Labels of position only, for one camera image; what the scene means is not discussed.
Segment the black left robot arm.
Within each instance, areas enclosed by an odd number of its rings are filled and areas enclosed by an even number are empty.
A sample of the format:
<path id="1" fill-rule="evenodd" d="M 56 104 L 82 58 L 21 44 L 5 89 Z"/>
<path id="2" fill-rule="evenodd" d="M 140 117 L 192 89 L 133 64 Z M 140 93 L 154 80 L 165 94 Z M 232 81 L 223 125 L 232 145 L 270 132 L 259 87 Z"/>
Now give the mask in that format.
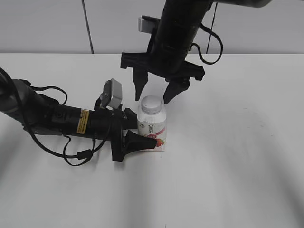
<path id="1" fill-rule="evenodd" d="M 0 71 L 0 111 L 20 122 L 44 151 L 66 162 L 78 159 L 85 164 L 106 141 L 110 142 L 115 162 L 122 162 L 125 155 L 142 148 L 142 138 L 133 133 L 137 123 L 136 114 L 131 109 L 123 109 L 120 104 L 110 110 L 101 106 L 100 98 L 93 110 L 72 107 L 42 93 L 48 89 L 64 92 L 56 86 L 35 87 L 27 80 L 12 79 L 3 69 Z M 92 148 L 75 155 L 68 155 L 66 148 L 58 153 L 44 146 L 38 135 L 58 135 L 68 140 L 71 136 L 89 138 Z"/>

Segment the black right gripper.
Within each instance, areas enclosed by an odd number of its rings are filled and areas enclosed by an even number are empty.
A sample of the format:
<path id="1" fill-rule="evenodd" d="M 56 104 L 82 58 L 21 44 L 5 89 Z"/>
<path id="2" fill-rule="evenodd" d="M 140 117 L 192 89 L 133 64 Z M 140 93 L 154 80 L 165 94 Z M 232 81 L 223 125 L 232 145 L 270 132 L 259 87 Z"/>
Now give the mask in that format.
<path id="1" fill-rule="evenodd" d="M 204 68 L 185 60 L 198 28 L 195 25 L 183 26 L 171 19 L 160 19 L 146 52 L 122 53 L 120 68 L 133 68 L 136 101 L 140 100 L 148 82 L 148 72 L 171 79 L 163 95 L 165 105 L 189 88 L 189 77 L 198 81 L 203 79 Z"/>

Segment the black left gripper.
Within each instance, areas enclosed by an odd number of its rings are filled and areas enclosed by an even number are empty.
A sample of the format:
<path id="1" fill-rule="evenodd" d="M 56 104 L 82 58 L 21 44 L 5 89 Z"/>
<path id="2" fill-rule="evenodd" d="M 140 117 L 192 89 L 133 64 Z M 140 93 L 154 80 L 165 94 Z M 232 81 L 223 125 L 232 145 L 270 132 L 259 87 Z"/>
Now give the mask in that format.
<path id="1" fill-rule="evenodd" d="M 92 153 L 100 150 L 106 141 L 110 142 L 112 161 L 122 162 L 130 153 L 154 149 L 157 141 L 154 138 L 138 135 L 130 130 L 137 130 L 137 114 L 130 108 L 122 110 L 120 104 L 116 109 L 100 108 L 97 105 L 91 112 L 90 127 L 93 130 L 93 138 L 102 142 L 92 150 Z M 123 136 L 123 129 L 128 130 Z"/>

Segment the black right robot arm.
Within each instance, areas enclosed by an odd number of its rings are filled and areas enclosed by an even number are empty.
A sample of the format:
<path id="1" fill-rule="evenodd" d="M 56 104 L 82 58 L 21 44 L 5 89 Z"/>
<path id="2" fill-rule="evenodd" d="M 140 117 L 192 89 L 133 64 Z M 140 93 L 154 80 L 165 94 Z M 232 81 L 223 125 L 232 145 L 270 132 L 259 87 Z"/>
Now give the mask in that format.
<path id="1" fill-rule="evenodd" d="M 203 79 L 204 68 L 185 58 L 192 47 L 199 48 L 193 42 L 199 29 L 213 36 L 223 47 L 220 37 L 202 24 L 212 4 L 212 0 L 167 0 L 159 19 L 145 15 L 138 18 L 138 30 L 151 35 L 146 52 L 123 52 L 121 56 L 121 68 L 133 70 L 136 101 L 148 82 L 149 73 L 168 82 L 163 94 L 165 104 L 189 88 L 190 78 Z"/>

